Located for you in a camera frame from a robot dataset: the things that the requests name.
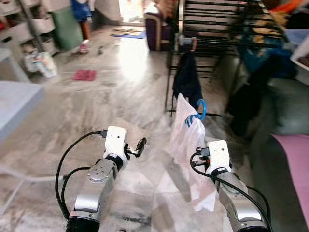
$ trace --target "pink cloth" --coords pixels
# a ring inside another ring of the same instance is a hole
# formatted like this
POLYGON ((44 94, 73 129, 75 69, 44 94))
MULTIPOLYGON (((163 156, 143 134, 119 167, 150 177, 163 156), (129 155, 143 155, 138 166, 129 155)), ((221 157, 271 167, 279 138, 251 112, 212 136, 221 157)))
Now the pink cloth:
POLYGON ((309 136, 273 136, 285 151, 293 184, 309 228, 309 136))
POLYGON ((75 81, 94 81, 97 77, 96 70, 79 69, 76 71, 73 80, 75 81))

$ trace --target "purple chair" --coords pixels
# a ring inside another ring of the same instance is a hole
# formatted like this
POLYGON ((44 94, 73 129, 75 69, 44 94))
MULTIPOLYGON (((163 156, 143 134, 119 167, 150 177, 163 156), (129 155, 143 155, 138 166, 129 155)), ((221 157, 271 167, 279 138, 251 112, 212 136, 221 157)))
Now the purple chair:
POLYGON ((171 25, 163 21, 160 9, 155 5, 150 5, 144 14, 146 35, 149 50, 169 51, 171 25))

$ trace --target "green trash bin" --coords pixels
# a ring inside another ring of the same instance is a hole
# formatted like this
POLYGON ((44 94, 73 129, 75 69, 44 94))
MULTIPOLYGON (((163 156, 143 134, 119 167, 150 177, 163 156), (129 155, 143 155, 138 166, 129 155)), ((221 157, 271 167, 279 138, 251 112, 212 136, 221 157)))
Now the green trash bin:
POLYGON ((52 12, 56 26, 54 30, 55 41, 58 46, 65 50, 78 47, 83 41, 82 30, 73 15, 71 7, 62 8, 52 12))

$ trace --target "white plastic bag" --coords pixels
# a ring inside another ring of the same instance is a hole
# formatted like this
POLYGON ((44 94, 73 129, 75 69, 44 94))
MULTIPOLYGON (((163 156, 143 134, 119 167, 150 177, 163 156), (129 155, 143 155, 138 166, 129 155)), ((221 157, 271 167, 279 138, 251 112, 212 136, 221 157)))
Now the white plastic bag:
POLYGON ((176 119, 173 125, 170 150, 188 178, 191 191, 191 202, 196 211, 208 209, 214 211, 216 189, 213 181, 195 173, 190 166, 190 157, 197 147, 205 147, 205 127, 194 118, 190 127, 185 120, 190 115, 196 115, 196 110, 186 101, 182 94, 178 95, 176 119))

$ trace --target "blue clothes hanger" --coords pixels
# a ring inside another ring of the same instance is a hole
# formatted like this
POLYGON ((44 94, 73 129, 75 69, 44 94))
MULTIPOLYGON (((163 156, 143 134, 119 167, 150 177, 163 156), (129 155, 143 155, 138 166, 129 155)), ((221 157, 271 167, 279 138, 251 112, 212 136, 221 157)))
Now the blue clothes hanger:
POLYGON ((190 127, 190 125, 193 123, 193 118, 196 117, 199 120, 203 120, 206 117, 207 114, 207 107, 206 107, 206 102, 204 99, 198 99, 197 101, 197 106, 200 106, 201 104, 203 104, 203 113, 199 114, 197 113, 196 115, 190 115, 185 121, 184 123, 188 125, 188 127, 190 127))

